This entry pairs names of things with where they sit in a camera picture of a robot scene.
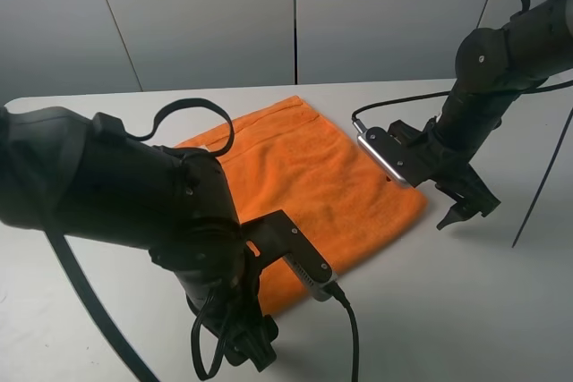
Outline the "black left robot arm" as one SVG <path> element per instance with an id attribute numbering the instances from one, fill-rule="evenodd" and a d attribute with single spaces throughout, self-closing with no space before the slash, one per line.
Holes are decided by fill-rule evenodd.
<path id="1" fill-rule="evenodd" d="M 67 242 L 76 236 L 145 250 L 184 288 L 196 319 L 192 362 L 265 369 L 278 329 L 257 299 L 258 274 L 218 154 L 148 146 L 121 120 L 50 107 L 1 113 L 1 219 L 48 238 L 86 311 L 129 370 L 153 373 L 103 308 Z"/>

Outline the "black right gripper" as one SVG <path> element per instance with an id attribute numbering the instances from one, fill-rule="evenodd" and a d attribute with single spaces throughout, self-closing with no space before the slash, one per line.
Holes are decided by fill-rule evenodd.
<path id="1" fill-rule="evenodd" d="M 478 173 L 469 165 L 466 153 L 449 148 L 436 132 L 437 121 L 431 118 L 419 131 L 401 120 L 389 127 L 389 135 L 414 161 L 406 168 L 406 178 L 413 179 L 413 186 L 431 180 L 441 192 L 450 197 L 465 197 L 482 217 L 491 214 L 500 201 L 492 194 Z M 451 206 L 446 216 L 437 224 L 438 229 L 470 218 L 470 210 L 458 202 Z"/>

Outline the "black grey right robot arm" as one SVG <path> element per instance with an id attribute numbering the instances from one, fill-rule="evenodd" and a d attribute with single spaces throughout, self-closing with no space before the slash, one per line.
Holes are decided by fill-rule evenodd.
<path id="1" fill-rule="evenodd" d="M 499 29 L 474 30 L 456 55 L 457 80 L 440 115 L 422 130 L 397 120 L 389 135 L 402 146 L 412 186 L 427 180 L 455 203 L 438 229 L 488 216 L 499 200 L 470 161 L 527 91 L 572 67 L 572 0 L 546 0 Z"/>

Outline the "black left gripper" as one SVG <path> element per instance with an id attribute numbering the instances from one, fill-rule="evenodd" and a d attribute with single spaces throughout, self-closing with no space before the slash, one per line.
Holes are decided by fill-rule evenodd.
<path id="1" fill-rule="evenodd" d="M 214 362 L 251 361 L 264 371 L 277 358 L 274 319 L 261 309 L 260 277 L 248 263 L 258 256 L 247 244 L 214 243 L 185 247 L 185 294 L 195 315 L 190 341 L 193 362 L 201 362 L 201 330 L 217 338 Z"/>

